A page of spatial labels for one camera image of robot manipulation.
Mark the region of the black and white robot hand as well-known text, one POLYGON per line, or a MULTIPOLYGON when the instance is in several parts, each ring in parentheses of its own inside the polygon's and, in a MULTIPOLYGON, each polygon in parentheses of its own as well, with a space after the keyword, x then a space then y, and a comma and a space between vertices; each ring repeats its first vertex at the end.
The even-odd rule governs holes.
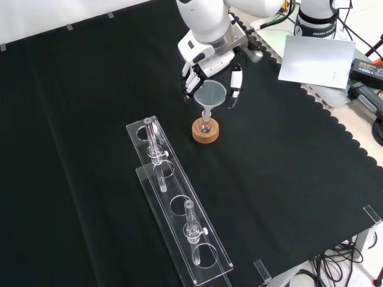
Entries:
POLYGON ((211 44, 202 44, 196 40, 192 31, 178 43, 178 51, 185 64, 182 68, 183 95, 186 99, 194 98, 196 91, 207 80, 211 80, 225 70, 231 70, 230 91, 227 92, 225 105, 233 108, 242 90, 242 66, 234 62, 235 51, 217 54, 211 44))

